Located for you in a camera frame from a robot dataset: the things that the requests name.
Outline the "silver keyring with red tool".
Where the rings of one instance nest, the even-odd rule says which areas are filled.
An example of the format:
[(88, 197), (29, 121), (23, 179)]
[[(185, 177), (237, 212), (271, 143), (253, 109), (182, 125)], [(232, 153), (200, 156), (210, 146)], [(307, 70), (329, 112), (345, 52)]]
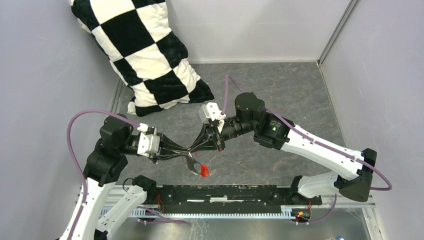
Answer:
[(200, 175), (203, 178), (207, 178), (210, 175), (210, 171), (205, 164), (198, 162), (191, 153), (191, 150), (187, 150), (185, 156), (186, 167), (195, 175)]

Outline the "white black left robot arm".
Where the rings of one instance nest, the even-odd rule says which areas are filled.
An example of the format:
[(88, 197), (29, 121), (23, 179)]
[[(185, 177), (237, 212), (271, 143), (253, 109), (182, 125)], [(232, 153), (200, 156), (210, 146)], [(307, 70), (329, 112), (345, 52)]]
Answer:
[[(100, 139), (94, 151), (88, 156), (85, 166), (81, 167), (72, 145), (71, 131), (77, 118), (89, 113), (105, 114), (107, 118), (100, 129)], [(60, 239), (111, 240), (135, 209), (156, 200), (154, 181), (139, 176), (111, 210), (100, 217), (107, 197), (128, 164), (123, 148), (130, 143), (134, 129), (140, 133), (136, 137), (135, 152), (142, 155), (157, 153), (159, 136), (155, 127), (102, 109), (83, 110), (71, 118), (66, 129), (66, 141), (81, 178), (81, 188), (71, 219)]]

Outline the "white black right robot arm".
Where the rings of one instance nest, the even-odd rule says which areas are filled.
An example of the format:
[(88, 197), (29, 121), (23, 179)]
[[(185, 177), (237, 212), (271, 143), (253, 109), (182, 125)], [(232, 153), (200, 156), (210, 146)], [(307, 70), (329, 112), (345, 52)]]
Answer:
[(263, 100), (252, 92), (239, 94), (234, 101), (235, 116), (221, 115), (214, 102), (199, 110), (202, 130), (188, 152), (225, 149), (225, 142), (253, 132), (260, 146), (297, 154), (320, 164), (330, 172), (314, 176), (296, 176), (289, 189), (289, 199), (302, 204), (321, 195), (340, 194), (356, 202), (366, 202), (373, 180), (376, 151), (351, 150), (313, 134), (267, 110)]

